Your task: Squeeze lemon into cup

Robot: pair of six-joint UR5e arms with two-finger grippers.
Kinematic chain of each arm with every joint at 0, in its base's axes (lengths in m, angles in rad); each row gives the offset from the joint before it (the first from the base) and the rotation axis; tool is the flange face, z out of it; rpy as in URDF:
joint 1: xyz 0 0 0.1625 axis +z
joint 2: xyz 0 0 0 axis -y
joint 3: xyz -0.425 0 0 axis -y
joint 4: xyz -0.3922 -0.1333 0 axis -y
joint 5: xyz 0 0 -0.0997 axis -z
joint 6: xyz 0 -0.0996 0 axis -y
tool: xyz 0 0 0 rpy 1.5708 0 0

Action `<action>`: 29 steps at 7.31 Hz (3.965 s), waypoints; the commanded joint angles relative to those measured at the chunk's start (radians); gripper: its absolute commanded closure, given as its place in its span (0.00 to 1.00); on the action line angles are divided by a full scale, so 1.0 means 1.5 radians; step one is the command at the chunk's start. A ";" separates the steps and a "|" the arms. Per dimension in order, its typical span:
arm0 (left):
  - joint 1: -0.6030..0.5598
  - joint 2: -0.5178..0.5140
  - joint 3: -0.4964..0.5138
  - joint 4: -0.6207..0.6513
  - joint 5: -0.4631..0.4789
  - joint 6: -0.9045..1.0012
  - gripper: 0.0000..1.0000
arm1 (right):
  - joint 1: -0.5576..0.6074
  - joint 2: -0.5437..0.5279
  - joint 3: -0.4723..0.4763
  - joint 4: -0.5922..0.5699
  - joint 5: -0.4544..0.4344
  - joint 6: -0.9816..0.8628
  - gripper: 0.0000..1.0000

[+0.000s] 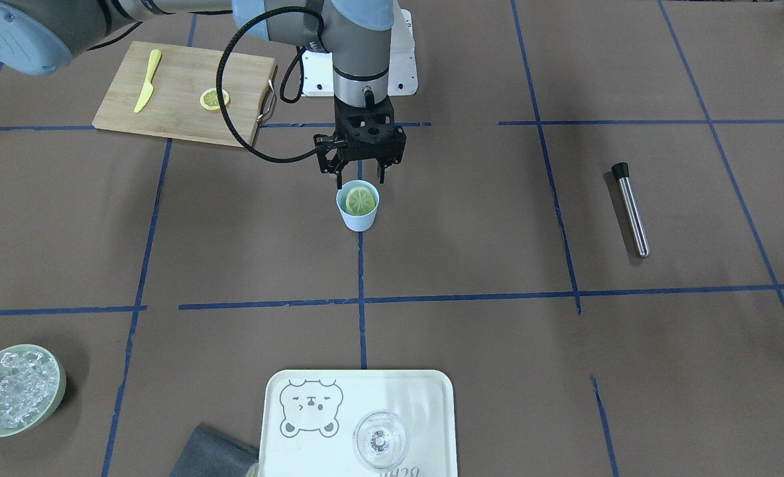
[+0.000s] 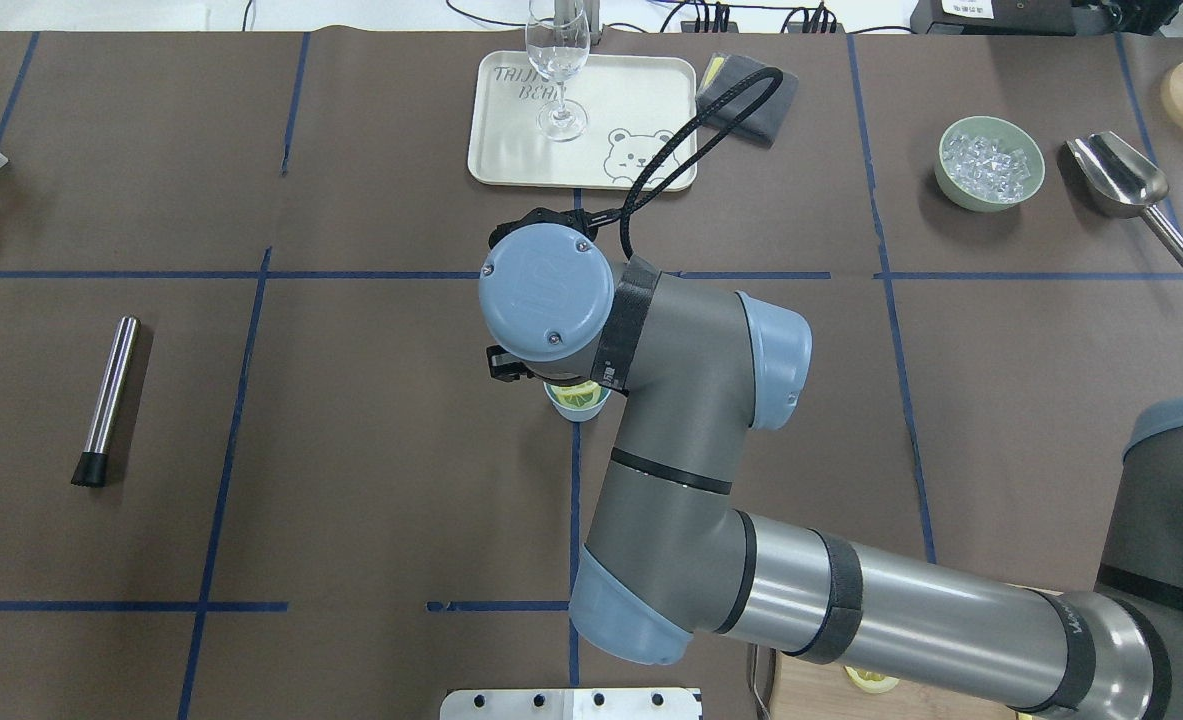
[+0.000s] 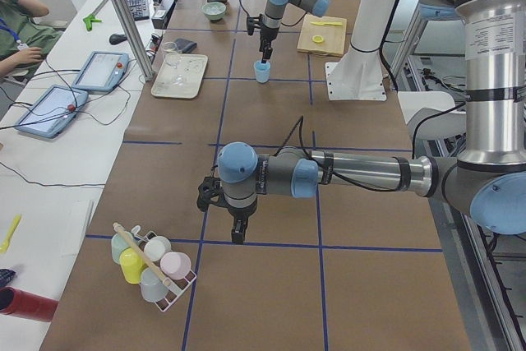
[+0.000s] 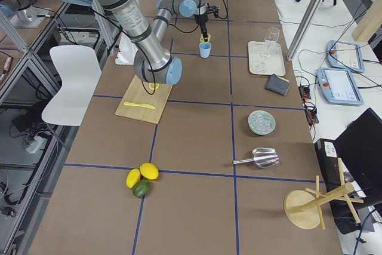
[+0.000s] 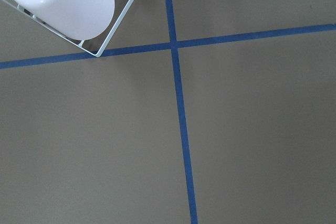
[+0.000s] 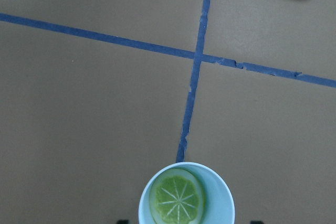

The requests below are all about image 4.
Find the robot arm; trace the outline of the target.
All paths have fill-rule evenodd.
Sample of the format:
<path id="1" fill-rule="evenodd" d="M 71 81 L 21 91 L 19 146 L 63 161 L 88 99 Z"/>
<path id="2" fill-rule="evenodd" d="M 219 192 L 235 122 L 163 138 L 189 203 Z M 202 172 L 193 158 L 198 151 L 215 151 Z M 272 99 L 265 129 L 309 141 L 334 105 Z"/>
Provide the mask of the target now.
<path id="1" fill-rule="evenodd" d="M 90 6 L 93 0 L 61 0 L 71 4 Z M 144 82 L 175 85 L 181 78 L 182 63 L 161 44 L 161 39 L 173 15 L 194 17 L 202 39 L 208 41 L 206 23 L 209 14 L 218 17 L 219 8 L 204 0 L 160 0 L 157 16 L 152 23 L 145 18 L 136 0 L 98 0 L 110 11 L 130 41 L 138 48 L 134 57 L 134 71 Z"/>

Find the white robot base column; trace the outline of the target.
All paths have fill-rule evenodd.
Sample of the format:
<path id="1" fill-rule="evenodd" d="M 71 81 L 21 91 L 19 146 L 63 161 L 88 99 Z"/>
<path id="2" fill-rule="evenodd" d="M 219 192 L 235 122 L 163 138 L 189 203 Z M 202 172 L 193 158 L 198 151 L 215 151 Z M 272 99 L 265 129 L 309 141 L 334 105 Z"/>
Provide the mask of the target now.
<path id="1" fill-rule="evenodd" d="M 118 53 L 115 59 L 117 65 L 133 65 L 137 48 L 124 33 L 118 45 Z"/>

